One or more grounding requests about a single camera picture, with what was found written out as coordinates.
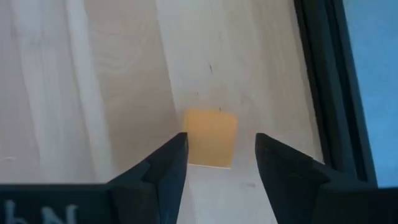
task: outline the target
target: black frame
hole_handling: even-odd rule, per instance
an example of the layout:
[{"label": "black frame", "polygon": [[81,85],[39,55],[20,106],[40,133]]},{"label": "black frame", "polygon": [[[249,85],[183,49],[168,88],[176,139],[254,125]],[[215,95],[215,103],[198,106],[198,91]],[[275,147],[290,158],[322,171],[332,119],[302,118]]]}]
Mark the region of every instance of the black frame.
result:
[{"label": "black frame", "polygon": [[377,186],[343,0],[295,0],[325,164]]}]

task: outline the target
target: yellow block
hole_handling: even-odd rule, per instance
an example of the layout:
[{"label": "yellow block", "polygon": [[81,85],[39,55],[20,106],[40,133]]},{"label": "yellow block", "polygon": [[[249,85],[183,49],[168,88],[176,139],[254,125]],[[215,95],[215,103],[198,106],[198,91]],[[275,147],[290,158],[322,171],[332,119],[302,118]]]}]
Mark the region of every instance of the yellow block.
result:
[{"label": "yellow block", "polygon": [[184,131],[188,133],[189,163],[230,168],[238,120],[223,111],[186,110]]}]

